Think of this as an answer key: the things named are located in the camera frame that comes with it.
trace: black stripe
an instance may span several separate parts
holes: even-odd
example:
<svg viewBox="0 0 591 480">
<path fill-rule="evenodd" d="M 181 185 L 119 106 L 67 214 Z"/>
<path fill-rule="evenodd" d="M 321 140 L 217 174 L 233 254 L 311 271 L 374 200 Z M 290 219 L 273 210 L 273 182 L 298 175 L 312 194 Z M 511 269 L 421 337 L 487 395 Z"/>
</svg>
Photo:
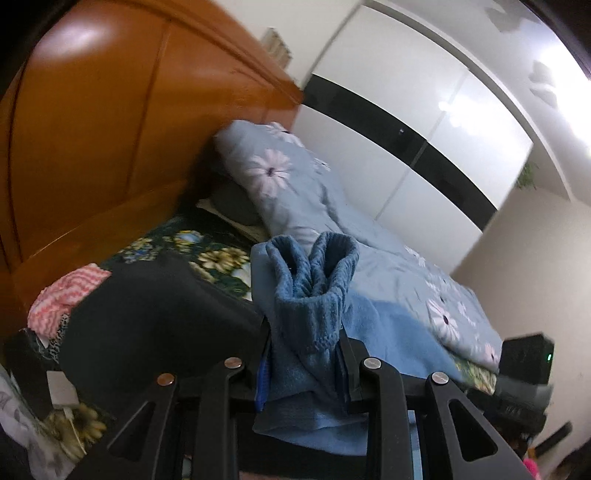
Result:
<svg viewBox="0 0 591 480">
<path fill-rule="evenodd" d="M 304 105 L 331 117 L 378 144 L 410 165 L 426 140 L 374 103 L 312 75 L 304 90 Z"/>
<path fill-rule="evenodd" d="M 304 105 L 355 130 L 402 160 L 480 230 L 484 230 L 496 213 L 486 195 L 453 162 L 387 111 L 317 75 L 312 75 L 304 93 Z"/>
<path fill-rule="evenodd" d="M 480 230 L 484 230 L 496 213 L 486 195 L 434 146 L 427 145 L 413 170 L 444 194 Z"/>
</svg>

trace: blue fleece blanket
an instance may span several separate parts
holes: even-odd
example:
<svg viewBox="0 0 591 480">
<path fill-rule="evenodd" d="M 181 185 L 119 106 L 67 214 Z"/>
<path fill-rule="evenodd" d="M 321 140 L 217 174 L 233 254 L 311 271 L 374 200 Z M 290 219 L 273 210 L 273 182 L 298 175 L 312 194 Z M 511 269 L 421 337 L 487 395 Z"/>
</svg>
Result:
<svg viewBox="0 0 591 480">
<path fill-rule="evenodd" d="M 340 455 L 365 455 L 365 416 L 344 413 L 335 389 L 341 326 L 401 373 L 458 376 L 430 331 L 401 305 L 349 290 L 359 258 L 351 236 L 325 232 L 308 257 L 289 236 L 255 245 L 252 299 L 271 325 L 271 382 L 258 433 Z"/>
</svg>

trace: blue floral blanket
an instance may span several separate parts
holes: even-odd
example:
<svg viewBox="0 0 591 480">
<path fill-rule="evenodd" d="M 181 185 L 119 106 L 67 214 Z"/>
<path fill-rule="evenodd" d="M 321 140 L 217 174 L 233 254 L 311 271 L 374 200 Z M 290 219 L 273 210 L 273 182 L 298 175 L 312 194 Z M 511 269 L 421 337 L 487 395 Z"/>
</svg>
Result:
<svg viewBox="0 0 591 480">
<path fill-rule="evenodd" d="M 324 161 L 277 126 L 246 121 L 220 131 L 216 147 L 272 236 L 291 235 L 307 254 L 322 232 L 354 237 L 352 288 L 401 304 L 452 352 L 497 371 L 502 341 L 474 292 L 353 208 Z"/>
</svg>

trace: pink object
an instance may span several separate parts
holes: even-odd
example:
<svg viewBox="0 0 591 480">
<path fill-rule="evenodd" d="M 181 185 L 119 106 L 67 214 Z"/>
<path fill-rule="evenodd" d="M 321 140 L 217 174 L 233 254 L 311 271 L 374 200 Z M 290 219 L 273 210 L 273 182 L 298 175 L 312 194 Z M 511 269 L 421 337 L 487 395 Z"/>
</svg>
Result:
<svg viewBox="0 0 591 480">
<path fill-rule="evenodd" d="M 540 469 L 538 469 L 538 464 L 535 463 L 531 458 L 526 458 L 523 460 L 524 465 L 530 471 L 531 476 L 535 478 L 535 480 L 542 480 L 542 476 L 540 475 Z"/>
<path fill-rule="evenodd" d="M 94 263 L 64 275 L 41 291 L 29 310 L 28 327 L 38 335 L 55 338 L 61 316 L 70 313 L 110 275 Z"/>
</svg>

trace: black cloth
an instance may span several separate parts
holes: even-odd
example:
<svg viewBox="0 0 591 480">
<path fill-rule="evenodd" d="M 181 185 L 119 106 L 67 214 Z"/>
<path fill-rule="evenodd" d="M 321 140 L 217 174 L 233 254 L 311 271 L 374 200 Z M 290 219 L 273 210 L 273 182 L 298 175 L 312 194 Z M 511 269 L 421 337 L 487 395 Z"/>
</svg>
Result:
<svg viewBox="0 0 591 480">
<path fill-rule="evenodd" d="M 201 376 L 252 348 L 261 319 L 250 302 L 202 280 L 169 252 L 118 265 L 72 310 L 60 366 L 116 417 L 161 373 Z"/>
</svg>

